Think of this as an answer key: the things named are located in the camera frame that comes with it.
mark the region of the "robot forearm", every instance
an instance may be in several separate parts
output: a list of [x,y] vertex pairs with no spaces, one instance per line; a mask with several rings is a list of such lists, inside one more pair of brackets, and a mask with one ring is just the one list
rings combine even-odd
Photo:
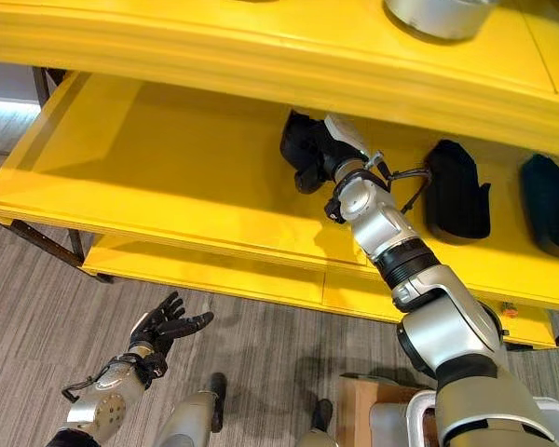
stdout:
[[[48,447],[99,447],[110,439],[152,380],[166,373],[166,355],[174,339],[200,331],[213,320],[212,312],[180,318],[183,314],[183,300],[174,292],[137,322],[125,354],[111,359],[95,378],[66,387],[62,394],[73,405]],[[71,393],[80,389],[86,390],[82,397]]]

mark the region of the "upper shelf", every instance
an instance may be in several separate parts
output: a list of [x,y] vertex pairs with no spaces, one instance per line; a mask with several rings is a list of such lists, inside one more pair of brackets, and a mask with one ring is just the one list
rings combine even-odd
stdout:
[[[559,69],[545,66],[520,1],[503,0],[475,39],[444,44],[407,33],[380,0],[0,0],[0,61],[205,88],[559,155],[551,79]],[[556,35],[559,20],[547,29]],[[559,54],[559,43],[551,45]]]
[[559,93],[559,1],[518,0],[526,22]]

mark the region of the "silver robot arm segment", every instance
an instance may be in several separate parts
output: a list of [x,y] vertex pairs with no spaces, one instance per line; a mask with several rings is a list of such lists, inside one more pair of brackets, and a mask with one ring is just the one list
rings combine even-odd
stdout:
[[[406,313],[397,327],[403,350],[415,368],[437,379],[440,444],[554,445],[528,390],[500,366],[497,316],[437,260],[396,208],[389,192],[396,173],[390,174],[382,155],[369,160],[359,145],[346,147],[348,138],[340,136],[339,122],[330,116],[315,121],[293,112],[281,152],[297,170],[300,192],[310,194],[328,180],[336,183],[325,207],[327,216],[350,224],[391,289],[393,303]],[[373,164],[387,185],[369,170]]]
[[[154,350],[144,344],[134,346],[130,353],[144,359]],[[144,391],[145,383],[132,363],[111,361],[107,371],[72,405],[62,429],[83,431],[101,445],[122,426],[127,410]]]

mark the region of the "yellow shelf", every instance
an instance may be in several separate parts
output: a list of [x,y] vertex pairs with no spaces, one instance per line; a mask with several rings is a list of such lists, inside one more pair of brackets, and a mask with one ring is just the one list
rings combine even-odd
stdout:
[[[68,78],[0,169],[0,219],[53,224],[314,271],[374,277],[345,225],[303,196],[281,158],[289,107],[100,74]],[[439,132],[360,119],[392,169],[418,164]],[[489,238],[457,247],[409,219],[477,295],[559,309],[559,258],[531,241],[517,170],[530,154],[457,138],[492,183]],[[395,184],[400,203],[415,181]]]
[[530,32],[559,94],[559,0],[518,0]]
[[[559,94],[518,1],[502,0],[475,39],[443,44],[407,33],[381,0],[0,0],[0,61],[204,88],[559,155]],[[547,27],[559,33],[559,21]]]
[[[398,322],[400,313],[379,281],[260,263],[178,249],[125,237],[99,237],[83,269],[91,274],[144,279],[215,291],[271,303],[295,305],[342,315]],[[499,305],[486,302],[510,331],[507,342],[555,347],[543,309],[519,306],[518,318],[501,316]]]

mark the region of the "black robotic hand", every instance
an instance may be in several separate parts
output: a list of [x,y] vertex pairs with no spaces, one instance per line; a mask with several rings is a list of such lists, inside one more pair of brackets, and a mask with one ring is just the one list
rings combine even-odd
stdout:
[[160,353],[165,358],[174,339],[192,335],[213,320],[212,312],[181,318],[185,312],[183,304],[183,299],[174,291],[158,307],[143,315],[132,330],[129,349],[149,344],[155,353]]

